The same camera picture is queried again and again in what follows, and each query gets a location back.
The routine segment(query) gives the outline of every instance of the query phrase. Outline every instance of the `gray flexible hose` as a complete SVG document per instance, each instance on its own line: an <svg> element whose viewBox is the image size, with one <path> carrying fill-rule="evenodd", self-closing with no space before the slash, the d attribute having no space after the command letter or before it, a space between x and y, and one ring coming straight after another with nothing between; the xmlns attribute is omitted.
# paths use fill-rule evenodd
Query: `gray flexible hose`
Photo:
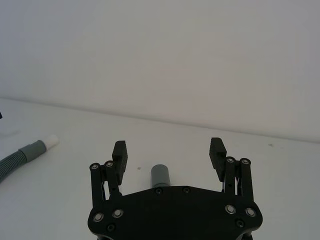
<svg viewBox="0 0 320 240"><path fill-rule="evenodd" d="M14 170L27 163L22 151L16 151L0 161L0 183Z"/></svg>
<svg viewBox="0 0 320 240"><path fill-rule="evenodd" d="M22 165L31 162L47 151L43 141L38 140L20 148L18 151L0 161L0 183L13 171Z"/></svg>

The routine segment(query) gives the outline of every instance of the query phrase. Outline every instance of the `white tabletop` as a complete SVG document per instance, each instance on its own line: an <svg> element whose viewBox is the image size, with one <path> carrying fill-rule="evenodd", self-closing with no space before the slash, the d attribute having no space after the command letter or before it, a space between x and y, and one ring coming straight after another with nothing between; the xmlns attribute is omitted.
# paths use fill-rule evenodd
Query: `white tabletop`
<svg viewBox="0 0 320 240"><path fill-rule="evenodd" d="M4 99L0 112L0 159L47 135L60 139L0 184L1 240L95 240L87 226L89 165L111 160L118 140L126 140L128 151L124 195L148 189L150 170L160 163L172 185L220 191L211 137L222 138L229 156L252 161L254 199L263 214L255 240L319 238L319 144Z"/></svg>

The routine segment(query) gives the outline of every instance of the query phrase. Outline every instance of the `gray plastic pipe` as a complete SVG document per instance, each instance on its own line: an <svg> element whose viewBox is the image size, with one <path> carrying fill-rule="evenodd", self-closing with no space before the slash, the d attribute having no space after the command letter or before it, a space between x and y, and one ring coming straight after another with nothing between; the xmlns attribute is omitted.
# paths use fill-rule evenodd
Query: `gray plastic pipe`
<svg viewBox="0 0 320 240"><path fill-rule="evenodd" d="M59 143L58 137L51 135L44 140L20 148L0 161L0 183L14 170L31 162Z"/></svg>
<svg viewBox="0 0 320 240"><path fill-rule="evenodd" d="M151 169L151 187L169 187L170 177L167 166L158 164Z"/></svg>

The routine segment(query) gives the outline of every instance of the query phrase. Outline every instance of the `gray cylinder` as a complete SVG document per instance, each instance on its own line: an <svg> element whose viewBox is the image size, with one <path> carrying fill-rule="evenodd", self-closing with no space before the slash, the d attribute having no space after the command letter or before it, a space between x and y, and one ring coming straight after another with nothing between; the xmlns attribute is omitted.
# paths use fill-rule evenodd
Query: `gray cylinder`
<svg viewBox="0 0 320 240"><path fill-rule="evenodd" d="M170 177L167 166L158 164L151 169L151 187L169 187Z"/></svg>

